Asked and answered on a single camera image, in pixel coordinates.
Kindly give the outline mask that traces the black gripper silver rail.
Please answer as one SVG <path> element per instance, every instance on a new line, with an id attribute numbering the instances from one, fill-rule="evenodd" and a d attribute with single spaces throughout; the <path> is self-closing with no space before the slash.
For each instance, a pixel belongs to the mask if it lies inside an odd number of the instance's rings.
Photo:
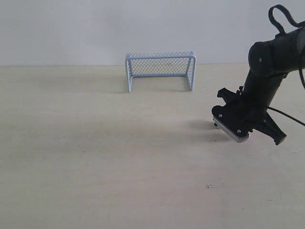
<path id="1" fill-rule="evenodd" d="M 226 88 L 217 92 L 217 98 L 223 99 L 224 105 L 212 108 L 213 121 L 234 141 L 248 140 L 254 130 L 271 137 L 276 146 L 285 140 L 286 134 L 266 111 L 264 103 L 247 100 Z"/>

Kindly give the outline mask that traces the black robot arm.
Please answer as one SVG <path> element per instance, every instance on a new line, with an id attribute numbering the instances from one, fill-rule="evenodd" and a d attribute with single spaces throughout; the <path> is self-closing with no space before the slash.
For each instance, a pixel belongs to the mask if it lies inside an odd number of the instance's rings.
<path id="1" fill-rule="evenodd" d="M 248 54 L 249 72 L 243 86 L 232 92 L 218 91 L 224 105 L 212 108 L 215 125 L 241 143 L 254 130 L 271 137 L 276 145 L 286 138 L 267 110 L 290 72 L 305 68 L 305 29 L 277 35 L 273 40 L 255 42 Z"/>

